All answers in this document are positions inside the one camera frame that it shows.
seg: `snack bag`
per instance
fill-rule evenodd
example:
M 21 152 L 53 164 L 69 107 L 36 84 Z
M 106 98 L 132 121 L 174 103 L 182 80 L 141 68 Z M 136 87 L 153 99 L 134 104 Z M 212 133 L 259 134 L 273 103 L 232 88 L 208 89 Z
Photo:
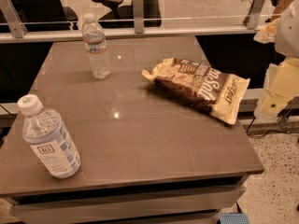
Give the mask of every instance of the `snack bag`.
M 157 87 L 228 124 L 235 124 L 249 79 L 188 59 L 169 58 L 142 75 Z

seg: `metal post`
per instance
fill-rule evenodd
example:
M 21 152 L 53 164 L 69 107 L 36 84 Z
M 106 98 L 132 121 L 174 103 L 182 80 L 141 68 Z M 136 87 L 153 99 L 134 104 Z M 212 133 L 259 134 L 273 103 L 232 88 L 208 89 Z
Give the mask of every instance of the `metal post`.
M 144 33 L 143 0 L 133 0 L 133 17 L 136 34 Z
M 249 29 L 257 28 L 265 0 L 253 0 L 248 16 L 243 23 Z
M 0 0 L 0 10 L 7 20 L 11 35 L 15 38 L 23 38 L 27 34 L 27 29 L 21 24 L 21 20 L 11 0 Z

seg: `plastic bottle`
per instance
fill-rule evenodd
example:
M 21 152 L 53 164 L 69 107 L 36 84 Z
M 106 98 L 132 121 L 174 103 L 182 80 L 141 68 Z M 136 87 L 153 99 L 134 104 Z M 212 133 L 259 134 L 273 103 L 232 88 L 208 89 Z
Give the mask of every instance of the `plastic bottle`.
M 111 73 L 111 65 L 104 30 L 92 13 L 85 14 L 84 20 L 82 36 L 93 76 L 99 79 L 106 78 Z
M 59 113 L 44 109 L 36 95 L 28 94 L 18 101 L 25 116 L 22 137 L 57 178 L 73 175 L 80 166 L 80 157 Z

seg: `glass panel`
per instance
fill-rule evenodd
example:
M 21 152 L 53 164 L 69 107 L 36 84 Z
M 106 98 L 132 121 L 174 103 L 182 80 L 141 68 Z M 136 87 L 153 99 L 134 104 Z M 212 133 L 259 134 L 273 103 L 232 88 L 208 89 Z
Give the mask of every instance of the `glass panel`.
M 201 26 L 223 26 L 243 24 L 253 0 L 144 0 L 146 27 L 184 28 Z M 97 19 L 104 19 L 107 28 L 112 24 L 117 28 L 133 26 L 132 0 L 121 0 L 115 13 L 102 3 L 93 0 L 12 0 L 21 21 L 29 32 L 76 30 L 81 28 L 85 13 L 93 13 Z M 271 18 L 274 8 L 270 0 L 263 6 L 260 23 Z M 0 32 L 6 29 L 0 15 Z

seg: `office chair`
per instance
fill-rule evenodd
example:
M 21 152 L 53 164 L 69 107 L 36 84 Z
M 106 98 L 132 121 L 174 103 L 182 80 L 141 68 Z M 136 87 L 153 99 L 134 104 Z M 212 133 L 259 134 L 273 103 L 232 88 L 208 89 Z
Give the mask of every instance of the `office chair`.
M 157 27 L 161 25 L 161 13 L 159 0 L 144 1 L 145 27 Z M 122 6 L 123 0 L 93 0 L 94 3 L 101 3 L 111 9 L 104 17 L 99 19 L 104 28 L 133 28 L 133 2 L 130 6 Z

